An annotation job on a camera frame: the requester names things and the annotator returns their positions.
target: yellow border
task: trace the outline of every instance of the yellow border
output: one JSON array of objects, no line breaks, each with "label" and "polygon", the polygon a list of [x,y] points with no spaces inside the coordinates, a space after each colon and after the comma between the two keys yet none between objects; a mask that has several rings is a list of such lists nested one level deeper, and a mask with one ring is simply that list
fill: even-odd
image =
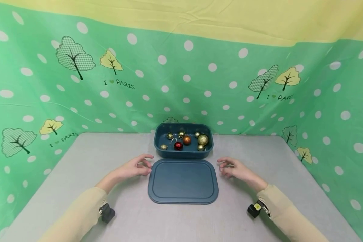
[{"label": "yellow border", "polygon": [[112,25],[243,43],[363,41],[363,0],[0,0]]}]

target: red ornament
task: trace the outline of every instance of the red ornament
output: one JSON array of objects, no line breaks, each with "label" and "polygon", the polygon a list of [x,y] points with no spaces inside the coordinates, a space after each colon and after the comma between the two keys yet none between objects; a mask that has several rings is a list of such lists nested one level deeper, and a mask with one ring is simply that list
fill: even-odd
[{"label": "red ornament", "polygon": [[182,150],[183,144],[181,142],[176,142],[174,145],[175,150]]}]

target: gold ornament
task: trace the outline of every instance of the gold ornament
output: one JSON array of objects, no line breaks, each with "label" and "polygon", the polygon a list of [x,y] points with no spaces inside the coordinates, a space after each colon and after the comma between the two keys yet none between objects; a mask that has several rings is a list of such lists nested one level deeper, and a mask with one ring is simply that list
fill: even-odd
[{"label": "gold ornament", "polygon": [[200,135],[198,138],[199,145],[207,145],[208,144],[208,137],[204,134]]}]

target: blue plastic container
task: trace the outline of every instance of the blue plastic container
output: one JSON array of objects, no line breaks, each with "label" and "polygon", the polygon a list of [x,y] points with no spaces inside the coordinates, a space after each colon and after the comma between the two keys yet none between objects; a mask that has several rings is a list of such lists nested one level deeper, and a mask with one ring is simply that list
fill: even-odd
[{"label": "blue plastic container", "polygon": [[[182,142],[181,139],[177,138],[179,132],[184,131],[186,135],[191,137],[191,144],[183,145],[181,151],[174,150],[174,144],[176,139]],[[172,133],[174,140],[168,140],[167,134]],[[209,142],[205,146],[206,150],[198,150],[198,139],[195,138],[195,133],[200,132],[208,137]],[[162,123],[160,124],[155,133],[155,138],[153,144],[158,151],[158,154],[163,158],[173,158],[173,159],[203,159],[206,158],[210,151],[214,148],[214,139],[212,138],[212,133],[209,127],[204,124],[199,123]],[[162,150],[160,146],[165,144],[168,149]]]}]

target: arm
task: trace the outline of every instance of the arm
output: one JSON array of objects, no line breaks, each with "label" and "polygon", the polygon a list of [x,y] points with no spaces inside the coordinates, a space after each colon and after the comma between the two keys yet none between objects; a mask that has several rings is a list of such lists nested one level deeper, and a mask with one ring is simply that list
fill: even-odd
[{"label": "arm", "polygon": [[270,212],[270,219],[293,242],[328,242],[326,237],[311,223],[276,186],[268,184],[240,161],[223,157],[220,171],[223,176],[234,176],[245,181],[257,192],[257,197]]},{"label": "arm", "polygon": [[65,211],[54,225],[39,239],[39,242],[78,242],[98,222],[99,209],[105,203],[107,194],[117,184],[137,175],[147,176],[151,164],[142,154],[107,174],[94,188],[87,189]]}]

